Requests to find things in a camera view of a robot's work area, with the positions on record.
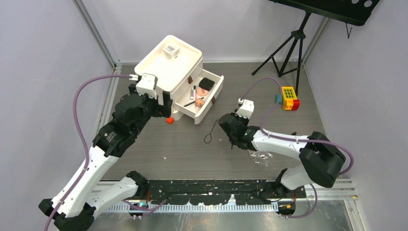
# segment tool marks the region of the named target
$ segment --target red block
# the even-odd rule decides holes
[[[296,111],[299,108],[300,101],[299,100],[293,100],[293,107],[291,111]]]
[[[167,123],[172,124],[173,122],[174,122],[173,118],[170,117],[170,118],[167,119]]]

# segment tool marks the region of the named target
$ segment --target black string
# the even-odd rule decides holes
[[[280,200],[282,200],[283,199],[283,197],[281,197],[281,198],[279,198],[278,200],[276,200],[276,201],[269,201],[269,202],[277,202],[277,201],[280,201]]]
[[[350,28],[350,31],[348,31],[347,23],[345,24],[345,28],[346,28],[346,30],[347,30],[347,39],[349,39],[349,38],[350,38],[350,34],[351,34],[351,30],[352,30],[353,28]]]
[[[215,120],[214,125],[213,125],[213,128],[211,129],[211,132],[213,132],[215,126],[217,125],[217,122],[218,122],[218,118]],[[213,139],[213,136],[211,135],[211,132],[208,133],[208,134],[204,137],[204,143],[211,143],[211,140]],[[205,141],[205,139],[207,138],[207,136],[210,136],[210,141],[208,141],[208,142]]]

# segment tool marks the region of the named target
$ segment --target tripod stand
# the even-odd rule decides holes
[[[290,36],[280,47],[278,47],[278,49],[277,49],[273,54],[271,54],[271,55],[265,60],[265,62],[263,62],[254,72],[252,72],[252,75],[253,75],[253,76],[254,76],[254,75],[259,71],[259,69],[261,69],[270,59],[272,59],[273,64],[275,65],[276,71],[278,72],[278,77],[279,77],[279,78],[282,77],[282,76],[285,75],[285,74],[291,73],[291,72],[293,72],[293,71],[297,71],[296,87],[295,87],[295,93],[296,93],[296,95],[297,95],[297,90],[298,90],[298,87],[299,87],[300,64],[301,64],[301,62],[302,62],[303,40],[306,38],[306,35],[303,33],[303,29],[305,28],[306,22],[307,22],[307,20],[309,19],[309,17],[310,17],[311,14],[312,14],[312,13],[306,12],[306,15],[305,15],[305,17],[303,18],[303,21],[302,21],[302,24],[300,25],[300,28],[299,28],[298,30],[296,30],[296,31],[292,31],[291,36]],[[293,41],[293,43],[292,43],[292,46],[291,46],[291,48],[289,49],[289,53],[288,53],[288,55],[286,56],[285,61],[284,61],[283,64],[282,64],[282,67],[281,67],[280,70],[279,70],[278,65],[276,65],[276,61],[275,61],[275,59],[273,58],[273,56],[274,56],[276,53],[278,53],[278,51],[280,51],[280,50],[282,49],[282,47],[284,47],[292,38],[294,38],[294,41]],[[285,71],[285,67],[286,67],[286,65],[287,65],[288,62],[289,62],[289,58],[291,57],[292,52],[293,52],[293,50],[294,50],[294,47],[296,46],[298,40],[300,40],[300,44],[299,44],[299,60],[297,61],[297,68],[294,68],[294,69],[292,69],[292,70],[289,70],[289,71],[287,71],[287,72],[284,72],[284,71]]]

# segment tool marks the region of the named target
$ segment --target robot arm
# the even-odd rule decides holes
[[[275,180],[277,195],[286,197],[290,191],[310,183],[317,183],[326,188],[333,186],[345,162],[345,156],[335,147],[313,143],[313,140],[329,141],[323,134],[313,132],[310,136],[292,136],[262,131],[260,127],[248,126],[254,111],[254,102],[239,99],[238,106],[235,112],[226,114],[218,120],[232,145],[244,150],[286,155],[302,163],[295,168],[282,170]],[[269,136],[270,134],[286,139],[273,138]]]
[[[94,219],[107,208],[123,199],[143,196],[147,192],[147,180],[138,172],[132,171],[115,185],[98,193],[91,193],[106,171],[135,142],[151,117],[171,116],[170,93],[164,91],[163,105],[158,103],[155,91],[157,77],[143,74],[139,78],[137,84],[129,86],[130,93],[116,104],[113,120],[103,126],[92,141],[87,171],[53,217],[59,230],[87,230]],[[84,166],[85,161],[54,198],[41,201],[39,208],[46,216],[51,215]]]

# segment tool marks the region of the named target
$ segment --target orange block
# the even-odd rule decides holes
[[[174,122],[174,119],[172,117],[167,119],[167,123],[172,124]]]

